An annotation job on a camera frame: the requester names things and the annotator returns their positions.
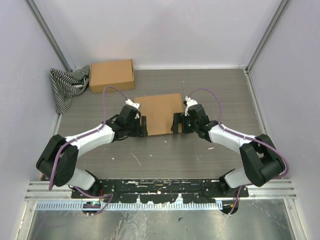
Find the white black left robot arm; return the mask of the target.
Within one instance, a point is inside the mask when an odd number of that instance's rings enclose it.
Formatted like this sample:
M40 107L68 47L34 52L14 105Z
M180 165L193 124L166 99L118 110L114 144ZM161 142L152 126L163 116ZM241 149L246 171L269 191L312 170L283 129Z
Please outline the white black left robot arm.
M49 179L49 188L70 186L88 198L101 198L97 177L87 170L78 169L77 161L99 146L128 137L147 137L147 118L139 108L138 103L127 100L119 114L91 130L68 137L52 136L36 163L36 169Z

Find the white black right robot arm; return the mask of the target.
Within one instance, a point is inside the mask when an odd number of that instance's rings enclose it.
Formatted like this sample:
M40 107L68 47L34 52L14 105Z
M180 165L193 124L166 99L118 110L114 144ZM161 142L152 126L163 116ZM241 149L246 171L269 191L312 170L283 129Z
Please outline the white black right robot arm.
M240 155L242 167L232 169L218 179L218 191L225 197L232 197L242 186L262 187L287 170L268 135L245 135L217 120L210 120L201 104L188 106L185 112L175 112L171 126L174 134L179 133L179 125L182 125L184 134L196 133L199 138Z

